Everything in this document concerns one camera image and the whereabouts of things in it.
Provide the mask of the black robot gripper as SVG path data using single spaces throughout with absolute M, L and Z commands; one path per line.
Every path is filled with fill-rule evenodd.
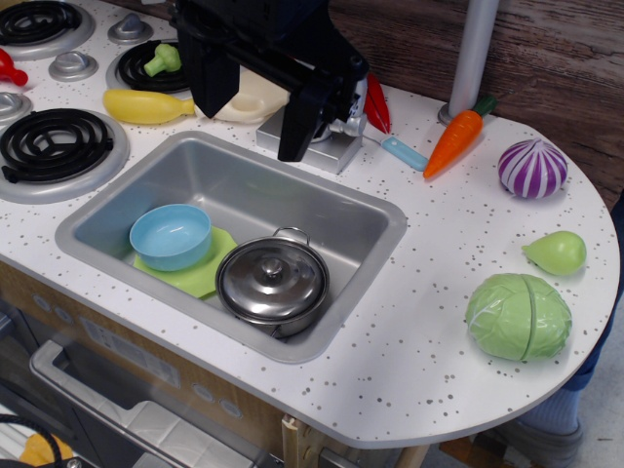
M 333 24 L 326 1 L 177 1 L 173 26 L 187 84 L 208 117 L 239 92 L 245 67 L 287 90 L 278 160 L 349 119 L 369 64 Z

